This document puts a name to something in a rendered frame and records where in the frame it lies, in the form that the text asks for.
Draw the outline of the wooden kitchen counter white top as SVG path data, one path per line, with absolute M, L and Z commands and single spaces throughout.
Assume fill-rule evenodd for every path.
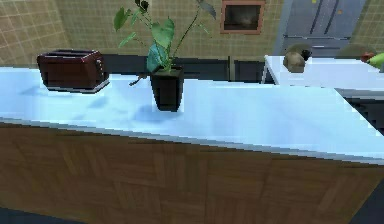
M 0 68 L 0 206 L 87 224 L 350 224 L 384 181 L 384 136 L 336 91 L 148 80 L 51 92 Z

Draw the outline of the green house plant black pot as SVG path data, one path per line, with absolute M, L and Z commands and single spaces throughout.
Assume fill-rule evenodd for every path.
M 115 14 L 113 27 L 119 31 L 130 19 L 133 26 L 137 20 L 141 21 L 150 31 L 152 43 L 148 49 L 146 68 L 147 72 L 138 76 L 131 83 L 137 84 L 141 79 L 150 78 L 153 97 L 160 111 L 177 112 L 182 99 L 184 85 L 184 71 L 182 66 L 174 64 L 175 56 L 189 31 L 196 26 L 196 20 L 201 10 L 204 10 L 216 18 L 216 10 L 205 0 L 196 0 L 197 10 L 192 22 L 177 42 L 174 52 L 171 52 L 175 35 L 175 23 L 167 18 L 163 24 L 154 22 L 149 15 L 149 3 L 147 0 L 134 0 L 136 10 L 121 7 Z

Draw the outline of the brown round bread loaf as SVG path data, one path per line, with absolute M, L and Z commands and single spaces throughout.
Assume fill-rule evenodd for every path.
M 291 73 L 303 73 L 306 62 L 311 57 L 311 55 L 312 52 L 307 49 L 302 50 L 300 53 L 290 51 L 285 54 L 283 65 Z

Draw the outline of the dark red toaster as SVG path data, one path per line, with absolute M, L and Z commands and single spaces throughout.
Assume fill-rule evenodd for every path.
M 96 93 L 109 84 L 97 50 L 57 49 L 36 58 L 43 84 L 51 91 Z

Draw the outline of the white table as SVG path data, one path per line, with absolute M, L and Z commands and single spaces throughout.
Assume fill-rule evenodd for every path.
M 283 56 L 265 56 L 261 83 L 271 78 L 282 86 L 335 89 L 346 98 L 384 101 L 384 72 L 356 59 L 312 58 L 303 73 L 291 73 Z

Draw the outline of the grey fridge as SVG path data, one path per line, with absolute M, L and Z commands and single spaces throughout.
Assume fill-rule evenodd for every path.
M 274 55 L 306 44 L 314 57 L 334 57 L 352 38 L 367 0 L 284 0 Z

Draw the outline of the green and red fruit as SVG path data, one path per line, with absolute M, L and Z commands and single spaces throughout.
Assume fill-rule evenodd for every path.
M 384 52 L 378 54 L 374 54 L 373 52 L 365 52 L 360 57 L 360 60 L 377 69 L 380 69 L 382 67 L 382 64 L 384 63 Z

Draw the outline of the framed picture orange frame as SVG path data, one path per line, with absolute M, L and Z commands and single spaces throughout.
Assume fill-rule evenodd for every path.
M 259 35 L 265 4 L 264 0 L 223 0 L 220 33 Z

